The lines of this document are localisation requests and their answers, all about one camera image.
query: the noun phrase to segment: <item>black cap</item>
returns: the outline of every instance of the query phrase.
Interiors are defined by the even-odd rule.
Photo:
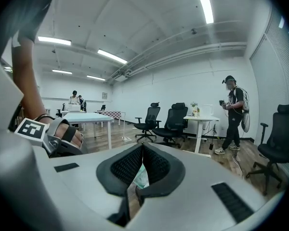
[[[234,80],[236,82],[235,78],[233,78],[233,76],[231,76],[231,75],[228,75],[226,77],[225,82],[227,82],[228,80]]]

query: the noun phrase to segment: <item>wooden floor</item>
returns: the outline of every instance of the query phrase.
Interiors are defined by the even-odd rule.
[[[96,138],[94,138],[94,135],[93,135],[92,124],[86,124],[85,131],[80,130],[80,132],[83,133],[84,135],[84,139],[87,144],[89,153],[108,150],[107,125],[104,124],[103,128],[101,127],[100,124],[96,125]],[[129,143],[136,142],[135,134],[141,134],[141,131],[138,129],[135,129],[133,124],[127,125],[127,123],[125,123],[125,136],[132,139],[132,141]],[[112,148],[116,148],[116,147],[127,144],[122,140],[122,136],[123,136],[123,122],[121,122],[121,126],[119,126],[118,121],[115,121],[114,123],[112,123],[112,127],[111,127]],[[150,142],[149,139],[142,139],[140,141]],[[162,137],[157,137],[157,139],[154,142],[162,142],[162,141],[163,141]],[[180,143],[181,145],[181,148],[178,150],[185,150],[185,151],[190,151],[190,152],[193,152],[195,150],[196,139],[186,139],[185,142],[183,142],[183,139],[177,139],[176,141]],[[212,143],[214,144],[214,147],[212,151],[209,149],[209,145],[211,142],[212,142],[212,139],[208,139],[207,141],[201,141],[199,152],[202,154],[210,154],[212,160],[220,163],[226,169],[230,170],[232,173],[241,177],[242,175],[241,170],[238,167],[238,165],[236,165],[233,161],[233,155],[235,152],[231,150],[227,150],[226,154],[224,155],[216,155],[214,154],[213,151],[214,149],[221,147],[223,141],[213,139]],[[256,169],[252,168],[253,163],[255,161],[266,165],[268,162],[268,159],[260,157],[259,152],[257,150],[257,146],[254,145],[250,141],[241,141],[241,150],[237,153],[236,159],[241,165],[244,180],[252,184],[256,189],[258,189],[262,193],[264,191],[264,185],[265,185],[264,175],[263,174],[251,175],[248,179],[246,179],[245,176],[248,172],[258,169],[258,168]],[[281,169],[279,169],[278,171],[276,166],[274,166],[274,171],[283,180],[282,186],[280,189],[277,189],[276,188],[278,184],[277,180],[270,177],[268,194],[265,197],[266,200],[271,199],[278,192],[285,190],[288,184],[288,178]],[[139,204],[135,196],[135,187],[136,185],[132,184],[128,190],[131,217],[133,217],[139,209]]]

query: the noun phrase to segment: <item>white box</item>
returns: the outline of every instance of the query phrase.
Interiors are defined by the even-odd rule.
[[[69,104],[68,111],[80,111],[80,104]]]

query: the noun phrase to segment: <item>ceiling light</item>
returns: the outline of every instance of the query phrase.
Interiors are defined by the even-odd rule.
[[[99,80],[105,81],[105,79],[99,78],[99,77],[94,77],[94,76],[90,76],[90,75],[87,75],[87,77],[88,77],[88,78],[99,79]]]
[[[283,26],[284,26],[284,23],[285,23],[285,20],[284,20],[284,18],[283,18],[283,17],[281,17],[281,18],[280,18],[280,22],[279,22],[279,25],[278,25],[278,27],[279,27],[279,28],[283,28]]]
[[[56,69],[53,69],[53,72],[56,72],[56,73],[62,73],[62,74],[73,74],[72,72],[68,72],[68,71],[62,71],[62,70],[56,70]]]
[[[103,51],[101,49],[99,49],[97,53],[99,53],[101,55],[104,55],[104,56],[107,56],[107,57],[109,57],[111,59],[114,59],[114,60],[116,60],[116,61],[118,61],[120,63],[123,63],[123,64],[127,63],[127,61],[123,60],[122,58],[119,58],[119,57],[117,57],[117,56],[115,56],[113,54],[110,54],[108,52],[105,52],[105,51]]]
[[[65,44],[71,45],[72,41],[65,40],[65,39],[57,39],[57,38],[48,38],[48,37],[38,37],[39,41],[51,42],[51,43],[58,43],[58,44]]]
[[[213,23],[213,14],[210,0],[200,0],[207,24]]]

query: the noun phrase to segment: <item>black pants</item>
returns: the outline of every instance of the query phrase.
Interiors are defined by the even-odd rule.
[[[232,140],[235,141],[236,146],[240,146],[240,135],[239,135],[238,126],[240,125],[241,120],[242,120],[241,114],[237,114],[237,113],[229,114],[229,117],[228,117],[229,127],[227,129],[227,137],[222,145],[222,148],[224,150],[228,148]]]

